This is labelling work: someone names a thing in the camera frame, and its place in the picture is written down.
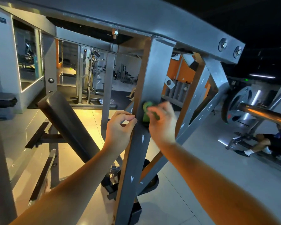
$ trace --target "weight plate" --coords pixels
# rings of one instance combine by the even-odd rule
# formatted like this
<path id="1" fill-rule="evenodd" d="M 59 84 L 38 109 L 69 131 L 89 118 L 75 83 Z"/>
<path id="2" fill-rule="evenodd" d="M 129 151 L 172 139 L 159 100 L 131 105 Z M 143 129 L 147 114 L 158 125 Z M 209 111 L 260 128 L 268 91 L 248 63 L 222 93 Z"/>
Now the weight plate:
<path id="1" fill-rule="evenodd" d="M 249 103 L 252 98 L 251 86 L 235 88 L 230 91 L 222 107 L 222 120 L 231 124 L 238 121 L 245 113 L 238 110 L 240 103 Z"/>

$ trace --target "barbell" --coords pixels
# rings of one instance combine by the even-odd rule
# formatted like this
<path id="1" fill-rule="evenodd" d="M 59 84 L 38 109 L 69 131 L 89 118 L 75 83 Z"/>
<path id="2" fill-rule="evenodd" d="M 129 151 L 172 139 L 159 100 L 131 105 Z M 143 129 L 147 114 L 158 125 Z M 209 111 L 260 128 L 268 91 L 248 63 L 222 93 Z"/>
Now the barbell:
<path id="1" fill-rule="evenodd" d="M 227 124 L 231 124 L 240 120 L 245 113 L 249 113 L 254 117 L 281 125 L 280 113 L 249 104 L 252 94 L 251 86 L 235 88 L 229 91 L 221 110 L 222 120 Z"/>

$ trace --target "hand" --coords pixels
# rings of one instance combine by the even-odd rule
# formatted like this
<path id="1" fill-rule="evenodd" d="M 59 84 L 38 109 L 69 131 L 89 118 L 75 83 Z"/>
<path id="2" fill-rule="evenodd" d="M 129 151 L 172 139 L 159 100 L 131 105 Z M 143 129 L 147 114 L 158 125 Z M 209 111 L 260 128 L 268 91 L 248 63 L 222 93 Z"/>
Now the hand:
<path id="1" fill-rule="evenodd" d="M 177 118 L 172 105 L 169 102 L 163 102 L 158 106 L 150 106 L 147 109 L 147 115 L 150 118 L 149 131 L 157 146 L 161 149 L 164 146 L 176 144 Z M 153 112 L 157 113 L 160 117 L 159 120 L 156 119 Z"/>
<path id="2" fill-rule="evenodd" d="M 121 124 L 122 121 L 129 121 L 129 123 Z M 117 111 L 107 123 L 104 148 L 120 155 L 126 149 L 137 121 L 135 115 L 126 111 Z"/>

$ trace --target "forearm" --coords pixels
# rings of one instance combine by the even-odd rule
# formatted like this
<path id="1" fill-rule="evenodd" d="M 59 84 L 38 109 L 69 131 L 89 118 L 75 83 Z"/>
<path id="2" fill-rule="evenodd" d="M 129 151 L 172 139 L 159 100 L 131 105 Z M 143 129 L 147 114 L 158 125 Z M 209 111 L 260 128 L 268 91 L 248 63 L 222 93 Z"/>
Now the forearm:
<path id="1" fill-rule="evenodd" d="M 215 224 L 279 224 L 255 198 L 179 145 L 160 148 Z"/>
<path id="2" fill-rule="evenodd" d="M 106 147 L 90 161 L 45 194 L 11 225 L 76 224 L 117 154 Z"/>

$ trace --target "squat rack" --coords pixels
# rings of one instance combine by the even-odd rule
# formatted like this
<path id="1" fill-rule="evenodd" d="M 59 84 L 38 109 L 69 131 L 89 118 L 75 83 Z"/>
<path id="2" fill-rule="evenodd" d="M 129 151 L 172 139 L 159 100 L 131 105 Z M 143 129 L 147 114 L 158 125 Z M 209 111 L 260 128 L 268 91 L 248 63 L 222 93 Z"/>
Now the squat rack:
<path id="1" fill-rule="evenodd" d="M 229 83 L 220 62 L 236 64 L 244 48 L 244 44 L 237 39 L 161 0 L 96 0 L 91 3 L 89 0 L 75 0 L 74 3 L 71 0 L 0 0 L 0 4 L 32 12 L 37 10 L 47 16 L 58 15 L 69 21 L 84 20 L 88 25 L 97 28 L 117 29 L 119 33 L 145 37 L 144 46 L 141 47 L 143 57 L 134 103 L 127 108 L 129 111 L 133 108 L 131 112 L 138 120 L 142 120 L 142 105 L 145 101 L 159 103 L 173 50 L 182 50 L 180 53 L 188 66 L 194 62 L 194 55 L 198 68 L 176 125 L 175 135 L 179 144 L 188 139 L 229 90 Z M 57 90 L 55 61 L 51 58 L 56 52 L 54 37 L 66 37 L 64 40 L 71 41 L 69 37 L 72 34 L 74 33 L 58 27 L 55 35 L 42 34 L 47 94 Z M 98 44 L 102 44 L 97 39 L 91 39 L 94 40 L 91 47 L 97 48 Z M 127 52 L 128 49 L 114 44 L 103 45 L 108 52 L 101 122 L 101 134 L 105 139 L 115 54 Z M 205 100 L 198 104 L 207 82 L 211 85 L 210 91 Z M 129 223 L 136 196 L 167 163 L 165 156 L 159 152 L 142 171 L 149 141 L 150 133 L 139 121 L 125 150 L 123 164 L 120 165 L 122 174 L 113 214 L 114 225 Z M 51 145 L 50 151 L 54 149 L 56 146 Z M 53 154 L 58 155 L 58 150 L 50 153 L 52 158 Z M 0 224 L 8 224 L 16 218 L 11 191 L 0 140 Z"/>

